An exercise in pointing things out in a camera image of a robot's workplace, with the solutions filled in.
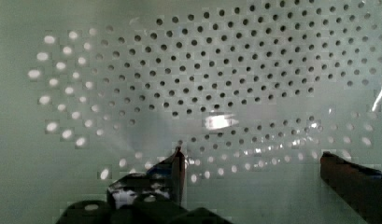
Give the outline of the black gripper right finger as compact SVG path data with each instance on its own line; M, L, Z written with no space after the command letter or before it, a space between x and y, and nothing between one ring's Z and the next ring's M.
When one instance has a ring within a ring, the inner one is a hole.
M382 224L382 172L324 152L320 177L368 224Z

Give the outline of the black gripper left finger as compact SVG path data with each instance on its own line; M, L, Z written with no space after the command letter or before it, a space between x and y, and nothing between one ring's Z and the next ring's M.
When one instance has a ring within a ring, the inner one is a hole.
M125 175L107 187L108 204L119 209L131 205L142 194L160 194L181 204L185 179L185 156L181 146L168 158L153 165L145 173Z

